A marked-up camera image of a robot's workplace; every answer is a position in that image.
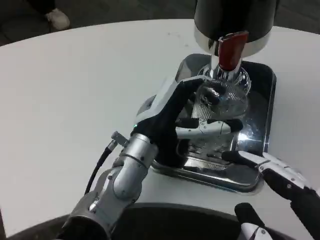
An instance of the robotic arm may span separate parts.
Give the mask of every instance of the robotic arm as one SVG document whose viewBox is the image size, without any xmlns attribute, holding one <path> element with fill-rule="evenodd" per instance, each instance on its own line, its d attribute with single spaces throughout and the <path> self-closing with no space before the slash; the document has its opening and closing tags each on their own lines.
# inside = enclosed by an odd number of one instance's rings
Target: robotic arm
<svg viewBox="0 0 320 240">
<path fill-rule="evenodd" d="M 320 240 L 320 197 L 301 173 L 266 152 L 262 156 L 257 156 L 245 151 L 226 151 L 222 154 L 222 159 L 258 169 L 265 182 L 273 191 L 291 201 L 290 206 L 292 210 L 310 235 L 315 240 Z M 244 230 L 247 236 L 250 237 L 256 233 L 260 235 L 261 231 L 256 230 L 263 227 L 264 225 L 253 224 L 252 222 L 251 224 L 248 224 L 248 222 L 243 223 L 241 226 L 242 231 Z M 272 239 L 266 238 L 266 234 L 262 234 L 260 237 L 256 235 L 253 238 L 248 237 L 247 239 Z"/>
<path fill-rule="evenodd" d="M 126 140 L 119 134 L 113 136 L 97 166 L 103 164 L 117 144 L 122 145 L 123 150 L 113 168 L 101 174 L 93 191 L 89 192 L 91 185 L 88 185 L 86 194 L 70 214 L 57 239 L 110 239 L 124 209 L 139 198 L 142 181 L 159 153 L 164 156 L 175 154 L 173 144 L 178 139 L 221 135 L 242 129 L 242 123 L 238 120 L 182 119 L 176 123 L 189 97 L 206 78 L 197 76 L 180 83 L 169 79 L 160 92 L 148 101 L 148 109 L 138 114 L 130 139 Z"/>
</svg>

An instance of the white sneaker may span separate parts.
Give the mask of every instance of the white sneaker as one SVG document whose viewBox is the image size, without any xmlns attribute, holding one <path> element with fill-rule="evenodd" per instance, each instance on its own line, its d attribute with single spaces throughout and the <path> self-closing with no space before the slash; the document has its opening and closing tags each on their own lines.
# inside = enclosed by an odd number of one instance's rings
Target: white sneaker
<svg viewBox="0 0 320 240">
<path fill-rule="evenodd" d="M 51 12 L 47 13 L 45 17 L 58 31 L 65 30 L 70 26 L 69 18 L 58 8 L 55 8 Z"/>
</svg>

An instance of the stainless steel tray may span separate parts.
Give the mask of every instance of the stainless steel tray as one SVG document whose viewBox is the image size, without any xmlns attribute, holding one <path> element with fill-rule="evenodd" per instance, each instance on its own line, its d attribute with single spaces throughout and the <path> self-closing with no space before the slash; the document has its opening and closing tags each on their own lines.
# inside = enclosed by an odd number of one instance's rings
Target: stainless steel tray
<svg viewBox="0 0 320 240">
<path fill-rule="evenodd" d="M 189 55 L 181 62 L 175 80 L 179 82 L 196 76 L 200 69 L 210 62 L 210 59 L 211 56 L 204 54 Z M 229 136 L 227 145 L 222 149 L 260 154 L 268 151 L 277 78 L 272 69 L 264 64 L 244 61 L 242 67 L 248 72 L 252 83 L 248 94 L 249 111 L 242 118 L 243 130 Z M 186 145 L 188 142 L 182 141 L 180 144 Z M 184 155 L 186 157 L 182 167 L 169 167 L 170 164 L 166 162 L 154 161 L 152 168 L 165 175 L 235 192 L 256 191 L 262 184 L 257 171 L 222 160 L 221 151 L 212 153 L 210 149 L 207 151 L 202 149 L 198 152 L 190 150 L 189 146 L 188 152 Z"/>
</svg>

